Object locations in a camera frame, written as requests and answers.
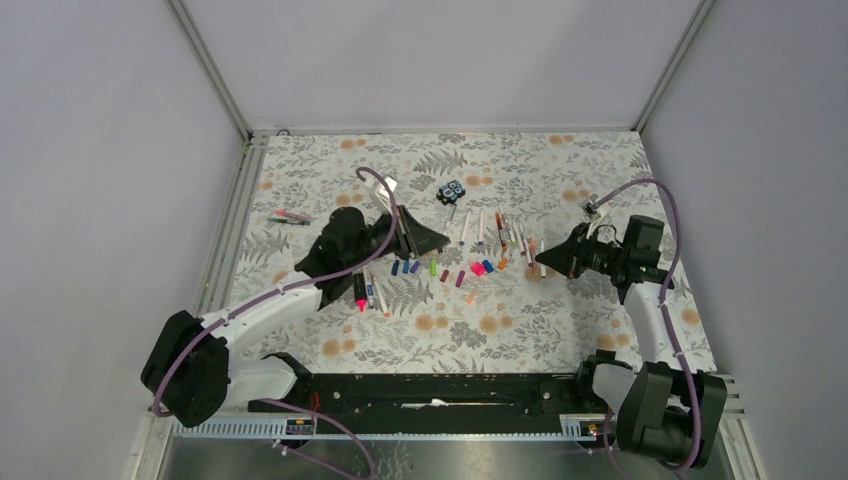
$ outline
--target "marker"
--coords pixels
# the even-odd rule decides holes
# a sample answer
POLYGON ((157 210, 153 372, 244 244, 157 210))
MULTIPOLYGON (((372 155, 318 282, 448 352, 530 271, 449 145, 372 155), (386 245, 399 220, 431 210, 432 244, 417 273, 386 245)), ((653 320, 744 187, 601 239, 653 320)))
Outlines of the marker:
POLYGON ((533 268, 533 266, 534 266, 533 262, 535 262, 535 260, 536 260, 536 244, 533 243, 532 238, 528 239, 528 242, 530 242, 530 251, 528 252, 528 255, 527 255, 527 265, 530 268, 533 268))
POLYGON ((471 220, 471 210, 465 213, 465 224, 462 226, 462 235, 459 236, 459 246, 465 245, 465 234, 468 232, 468 221, 471 220))
POLYGON ((498 213, 501 214, 501 219, 504 222, 504 228, 506 229, 506 233, 509 234, 509 241, 512 242, 513 246, 518 246, 518 242, 515 241, 515 235, 513 235, 512 229, 509 228, 510 222, 507 220, 506 215, 503 214, 503 210, 501 210, 501 202, 498 202, 498 213))
POLYGON ((521 254, 524 255, 527 253, 527 239, 524 237, 524 226, 519 222, 515 228, 518 230, 518 239, 521 240, 521 254))
POLYGON ((483 207, 480 207, 480 212, 478 214, 480 217, 477 221, 477 245, 483 245, 483 207))
POLYGON ((364 312, 368 294, 365 292, 365 275, 361 271, 353 274, 353 298, 359 305, 359 311, 364 312))
POLYGON ((386 307, 386 298, 383 295, 383 289, 380 288, 380 284, 377 283, 377 277, 374 274, 371 274, 371 283, 374 285, 374 290, 377 292, 377 300, 380 301, 380 310, 383 311, 384 317, 390 317, 389 309, 386 307))
POLYGON ((368 295, 368 307, 374 308, 374 285, 371 283, 371 275, 368 275, 368 270, 362 267, 362 274, 365 277, 365 293, 368 295))
POLYGON ((503 223, 501 222, 501 214, 495 212, 495 224, 498 226, 498 238, 501 240, 501 248, 506 251, 506 240, 503 238, 503 223))
POLYGON ((271 223, 285 223, 287 225, 309 225, 309 222, 305 220, 294 220, 291 218, 268 217, 268 221, 271 223))
MULTIPOLYGON (((541 250, 543 252, 545 251, 545 239, 544 238, 539 240, 539 250, 541 250)), ((540 269, 540 272, 542 273, 542 278, 545 278, 545 276, 548 275, 548 269, 545 268, 545 264, 540 263, 539 269, 540 269)))
POLYGON ((277 210, 274 213, 276 213, 277 215, 279 215, 281 217, 288 217, 288 218, 291 218, 291 219, 294 219, 294 220, 299 220, 301 222, 306 222, 305 225, 309 225, 310 222, 315 220, 312 217, 307 217, 306 215, 298 215, 296 213, 292 213, 292 212, 289 212, 287 210, 282 210, 282 209, 277 210))
POLYGON ((527 265, 533 265, 533 262, 530 261, 530 242, 527 240, 527 232, 524 231, 523 223, 518 224, 518 232, 521 233, 521 245, 525 246, 524 251, 521 253, 527 257, 527 265))
POLYGON ((512 244, 517 247, 518 241, 521 239, 521 236, 518 235, 518 227, 515 226, 515 223, 516 223, 515 217, 513 217, 512 220, 509 222, 509 226, 510 226, 509 238, 512 239, 512 244))
POLYGON ((448 234, 448 229, 450 228, 450 224, 453 221, 453 216, 454 216, 455 213, 456 213, 456 204, 454 203, 453 205, 451 205, 451 213, 450 213, 450 215, 448 215, 448 221, 445 222, 445 231, 444 231, 445 235, 448 234))

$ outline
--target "metal floor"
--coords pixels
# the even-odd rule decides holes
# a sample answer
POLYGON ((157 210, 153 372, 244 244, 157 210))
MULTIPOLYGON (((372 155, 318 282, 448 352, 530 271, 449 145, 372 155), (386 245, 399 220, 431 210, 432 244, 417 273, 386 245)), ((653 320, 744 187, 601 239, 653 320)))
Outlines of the metal floor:
MULTIPOLYGON (((574 443, 556 442, 366 442, 379 465, 377 479, 500 480, 619 479, 606 453, 591 456, 574 443)), ((304 452, 359 475, 368 474, 365 458, 353 442, 314 440, 304 452)), ((673 473, 649 459, 615 452, 632 479, 674 480, 673 473)), ((297 457, 283 457, 262 440, 176 438, 166 455, 159 480, 336 480, 341 478, 297 457)), ((733 479, 723 443, 717 443, 703 470, 690 470, 687 480, 733 479)))

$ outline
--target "white marker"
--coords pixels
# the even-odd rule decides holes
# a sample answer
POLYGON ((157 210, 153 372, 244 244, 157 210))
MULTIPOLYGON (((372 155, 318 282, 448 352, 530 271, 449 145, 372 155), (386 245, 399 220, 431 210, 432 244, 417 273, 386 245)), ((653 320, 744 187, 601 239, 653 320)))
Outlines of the white marker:
POLYGON ((365 293, 368 297, 368 307, 374 308, 374 282, 371 276, 368 275, 367 267, 362 267, 362 276, 365 277, 365 293))
POLYGON ((521 232, 521 244, 525 245, 524 255, 527 257, 527 265, 533 265, 533 261, 530 259, 530 242, 527 240, 527 232, 524 231, 524 224, 518 224, 519 231, 521 232))
POLYGON ((518 240, 521 241, 521 254, 524 255, 527 253, 527 239, 524 238, 524 229, 521 226, 521 223, 516 220, 515 222, 515 235, 518 237, 518 240))
MULTIPOLYGON (((500 211, 500 209, 501 209, 501 205, 498 204, 498 211, 500 211)), ((504 222, 504 230, 506 230, 506 233, 509 234, 509 241, 512 242, 512 246, 517 246, 518 242, 515 240, 515 234, 513 234, 512 229, 509 228, 512 225, 512 223, 509 220, 507 220, 506 215, 504 215, 503 212, 501 212, 501 220, 503 220, 503 222, 504 222)))
POLYGON ((386 296, 383 295, 383 289, 380 288, 380 284, 377 283, 377 277, 374 274, 371 274, 371 283, 374 284, 374 293, 377 294, 377 300, 380 301, 380 310, 383 311, 384 317, 390 317, 389 309, 386 307, 386 296))
POLYGON ((448 221, 445 222, 445 236, 448 234, 448 229, 450 228, 451 222, 453 222, 453 216, 456 213, 456 204, 451 205, 451 213, 448 215, 448 221))
POLYGON ((521 240, 521 235, 518 234, 518 227, 515 226, 516 220, 515 217, 509 221, 509 238, 512 240, 513 246, 518 246, 518 242, 521 240))
MULTIPOLYGON (((542 253, 544 251, 545 251, 545 239, 543 238, 543 239, 539 240, 539 253, 542 253)), ((542 278, 545 278, 545 276, 548 274, 548 269, 545 268, 544 263, 539 264, 539 270, 540 270, 540 273, 542 274, 542 278)))
POLYGON ((462 226, 462 235, 459 236, 459 246, 465 245, 465 234, 468 232, 468 222, 471 220, 471 210, 465 214, 465 225, 462 226))
POLYGON ((477 224, 477 245, 483 245, 483 207, 480 207, 480 219, 477 224))

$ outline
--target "floral patterned surface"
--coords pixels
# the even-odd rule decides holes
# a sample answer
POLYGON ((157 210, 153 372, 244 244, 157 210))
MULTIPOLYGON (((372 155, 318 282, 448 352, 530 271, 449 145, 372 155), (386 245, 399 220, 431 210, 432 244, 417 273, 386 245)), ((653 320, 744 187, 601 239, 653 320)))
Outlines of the floral patterned surface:
MULTIPOLYGON (((596 348, 641 365, 633 325, 608 279, 587 272, 567 281, 548 269, 530 270, 510 248, 503 270, 477 278, 469 266, 489 259, 497 265, 500 243, 496 203, 520 216, 528 236, 546 247, 564 241, 583 221, 580 202, 602 196, 651 170, 639 136, 630 132, 575 134, 469 134, 280 136, 269 143, 241 246, 231 301, 243 300, 283 280, 308 252, 330 213, 356 206, 369 223, 379 212, 354 168, 370 166, 398 180, 398 202, 424 225, 441 230, 449 208, 436 189, 459 180, 467 189, 439 255, 445 283, 427 268, 391 275, 392 257, 374 262, 392 312, 360 313, 352 289, 306 319, 293 321, 245 352, 257 357, 289 352, 316 372, 563 372, 573 371, 596 348), (485 245, 458 245, 465 213, 482 207, 485 245), (266 221, 276 209, 310 215, 310 226, 266 221), (455 286, 466 270, 461 288, 455 286)), ((654 186, 634 187, 610 203, 619 239, 631 214, 666 221, 654 186)), ((469 238, 476 235, 476 223, 469 238)), ((605 229, 604 235, 611 235, 605 229)), ((661 266, 673 255, 666 228, 661 266)), ((715 370, 692 291, 683 268, 675 274, 673 298, 693 348, 693 367, 715 370)))

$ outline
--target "white wall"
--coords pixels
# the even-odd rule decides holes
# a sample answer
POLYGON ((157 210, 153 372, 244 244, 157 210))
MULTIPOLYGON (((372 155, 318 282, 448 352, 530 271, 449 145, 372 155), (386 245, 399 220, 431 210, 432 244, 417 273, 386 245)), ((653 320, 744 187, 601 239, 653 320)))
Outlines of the white wall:
POLYGON ((647 127, 770 479, 845 478, 848 2, 718 2, 647 127))
POLYGON ((0 478, 120 478, 239 142, 164 2, 0 11, 0 478))
POLYGON ((254 128, 633 124, 698 0, 186 0, 254 128))

